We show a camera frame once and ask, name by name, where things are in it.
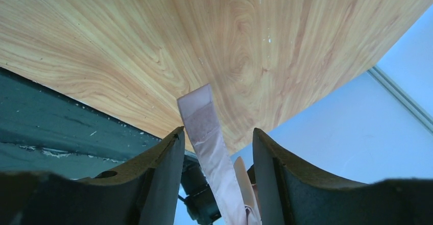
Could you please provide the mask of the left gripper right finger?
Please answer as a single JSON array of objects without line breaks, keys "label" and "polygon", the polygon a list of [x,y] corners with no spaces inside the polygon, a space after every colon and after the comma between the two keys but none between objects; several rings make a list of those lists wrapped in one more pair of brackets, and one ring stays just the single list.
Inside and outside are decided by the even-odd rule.
[{"label": "left gripper right finger", "polygon": [[263,224],[432,224],[431,179],[349,180],[253,132]]}]

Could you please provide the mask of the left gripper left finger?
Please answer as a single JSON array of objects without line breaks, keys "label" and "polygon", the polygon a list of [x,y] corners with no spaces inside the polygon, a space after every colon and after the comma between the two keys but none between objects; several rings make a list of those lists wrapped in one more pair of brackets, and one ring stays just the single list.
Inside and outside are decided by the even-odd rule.
[{"label": "left gripper left finger", "polygon": [[1,224],[173,224],[184,148],[184,128],[177,127],[94,178],[2,172]]}]

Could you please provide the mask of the pink folding umbrella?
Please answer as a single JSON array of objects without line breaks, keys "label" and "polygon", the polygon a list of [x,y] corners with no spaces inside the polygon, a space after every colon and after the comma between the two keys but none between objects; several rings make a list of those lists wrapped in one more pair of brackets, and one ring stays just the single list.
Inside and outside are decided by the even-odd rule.
[{"label": "pink folding umbrella", "polygon": [[261,224],[260,208],[241,157],[230,159],[206,84],[177,100],[188,138],[225,224]]}]

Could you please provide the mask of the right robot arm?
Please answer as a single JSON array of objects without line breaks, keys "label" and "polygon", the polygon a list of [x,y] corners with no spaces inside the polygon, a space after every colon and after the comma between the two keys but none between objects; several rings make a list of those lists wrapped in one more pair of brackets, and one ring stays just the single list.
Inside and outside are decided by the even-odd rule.
[{"label": "right robot arm", "polygon": [[[261,224],[261,207],[255,180],[254,166],[246,169],[241,156],[234,162],[236,177],[239,181],[244,203],[251,207]],[[223,222],[211,188],[201,170],[197,158],[191,154],[184,156],[181,176],[181,188],[184,195],[178,195],[192,221],[197,224],[217,224]]]}]

